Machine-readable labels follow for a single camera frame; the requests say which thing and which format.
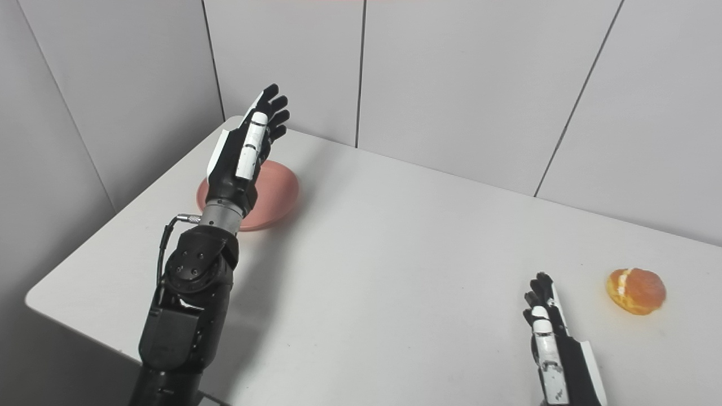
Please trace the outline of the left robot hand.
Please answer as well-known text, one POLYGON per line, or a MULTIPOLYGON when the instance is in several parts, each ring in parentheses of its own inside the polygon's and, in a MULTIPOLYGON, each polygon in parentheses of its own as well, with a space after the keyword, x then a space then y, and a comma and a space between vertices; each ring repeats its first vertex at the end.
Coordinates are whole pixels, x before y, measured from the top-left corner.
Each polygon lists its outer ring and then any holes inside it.
POLYGON ((242 216, 253 210, 261 165, 273 143, 287 132, 287 104, 279 86, 268 85, 248 108, 241 124, 222 131, 206 170, 206 202, 230 202, 242 216))

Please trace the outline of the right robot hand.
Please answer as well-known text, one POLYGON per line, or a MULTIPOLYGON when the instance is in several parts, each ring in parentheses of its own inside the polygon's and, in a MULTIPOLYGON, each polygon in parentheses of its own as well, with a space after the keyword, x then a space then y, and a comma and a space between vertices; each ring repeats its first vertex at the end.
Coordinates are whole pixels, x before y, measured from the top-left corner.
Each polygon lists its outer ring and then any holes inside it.
POLYGON ((569 332, 554 281, 544 272, 530 281, 524 318, 531 326, 531 351, 538 368, 542 405, 607 405, 590 342, 569 332))

